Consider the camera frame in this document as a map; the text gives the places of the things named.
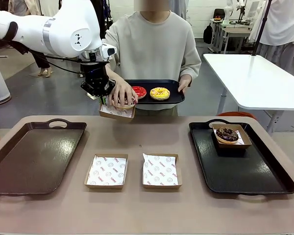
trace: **backpack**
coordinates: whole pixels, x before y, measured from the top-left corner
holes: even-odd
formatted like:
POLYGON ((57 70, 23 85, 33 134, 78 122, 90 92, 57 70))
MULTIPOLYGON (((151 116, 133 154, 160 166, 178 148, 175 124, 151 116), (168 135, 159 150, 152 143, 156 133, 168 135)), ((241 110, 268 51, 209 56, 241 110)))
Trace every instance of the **backpack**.
POLYGON ((212 27, 211 27, 211 24, 209 24, 207 26, 207 28, 205 29, 204 31, 204 42, 207 43, 207 44, 211 44, 211 41, 212 41, 212 27))

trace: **desk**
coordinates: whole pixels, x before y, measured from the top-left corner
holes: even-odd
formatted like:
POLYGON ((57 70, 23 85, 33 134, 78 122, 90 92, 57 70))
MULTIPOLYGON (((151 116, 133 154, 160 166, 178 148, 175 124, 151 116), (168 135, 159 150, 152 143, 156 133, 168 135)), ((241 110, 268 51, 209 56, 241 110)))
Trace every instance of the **desk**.
POLYGON ((211 47, 209 48, 212 52, 220 53, 222 50, 223 38, 225 28, 249 28, 249 25, 243 24, 223 24, 222 21, 215 21, 211 19, 210 22, 214 25, 212 27, 214 37, 211 41, 211 47))
POLYGON ((294 76, 261 56, 205 54, 204 58, 224 85, 218 112, 227 92, 236 103, 251 110, 275 110, 267 128, 275 131, 285 110, 294 111, 294 76))
MULTIPOLYGON (((130 124, 94 116, 36 116, 22 119, 0 148, 28 122, 64 118, 87 127, 63 181, 53 194, 0 197, 0 234, 289 234, 294 233, 294 194, 237 197, 207 188, 190 137, 190 122, 215 117, 143 117, 130 124), (142 153, 179 155, 183 185, 165 192, 142 186, 142 153), (123 190, 84 186, 96 153, 126 153, 123 190)), ((223 117, 252 126, 294 180, 294 164, 260 124, 248 117, 223 117)))
POLYGON ((241 38, 240 44, 237 49, 237 53, 240 53, 243 42, 244 42, 244 38, 249 37, 251 34, 251 30, 249 30, 246 27, 237 27, 237 28, 226 27, 226 28, 222 28, 222 31, 224 31, 224 35, 225 35, 224 54, 226 54, 229 38, 241 38))

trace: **orange stool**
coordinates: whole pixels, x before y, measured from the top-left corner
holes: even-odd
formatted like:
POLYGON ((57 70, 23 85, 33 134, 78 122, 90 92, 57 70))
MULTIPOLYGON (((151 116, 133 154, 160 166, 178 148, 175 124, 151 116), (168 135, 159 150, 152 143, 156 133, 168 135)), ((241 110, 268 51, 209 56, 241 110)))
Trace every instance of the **orange stool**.
POLYGON ((227 113, 219 114, 218 116, 220 117, 250 117, 257 120, 257 118, 253 114, 246 113, 246 112, 227 112, 227 113))

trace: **robot logo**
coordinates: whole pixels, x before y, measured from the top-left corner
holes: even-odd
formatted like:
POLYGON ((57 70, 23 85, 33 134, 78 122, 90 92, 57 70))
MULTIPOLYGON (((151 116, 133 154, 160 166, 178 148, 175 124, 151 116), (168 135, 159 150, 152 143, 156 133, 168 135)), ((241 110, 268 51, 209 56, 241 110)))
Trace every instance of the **robot logo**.
POLYGON ((77 42, 75 43, 75 45, 78 44, 81 47, 82 45, 80 44, 79 40, 82 38, 82 36, 80 36, 79 34, 75 34, 75 36, 77 37, 77 42))

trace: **beige jacket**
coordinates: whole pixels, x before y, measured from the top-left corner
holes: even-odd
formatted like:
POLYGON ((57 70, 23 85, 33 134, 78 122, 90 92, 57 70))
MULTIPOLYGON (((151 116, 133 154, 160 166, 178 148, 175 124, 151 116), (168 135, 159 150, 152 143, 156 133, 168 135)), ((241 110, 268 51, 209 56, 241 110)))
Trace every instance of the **beige jacket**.
MULTIPOLYGON (((40 12, 38 9, 38 6, 35 2, 35 0, 24 0, 25 4, 27 5, 27 8, 30 11, 31 15, 39 15, 40 12)), ((9 12, 13 13, 14 12, 14 0, 9 0, 9 12)))

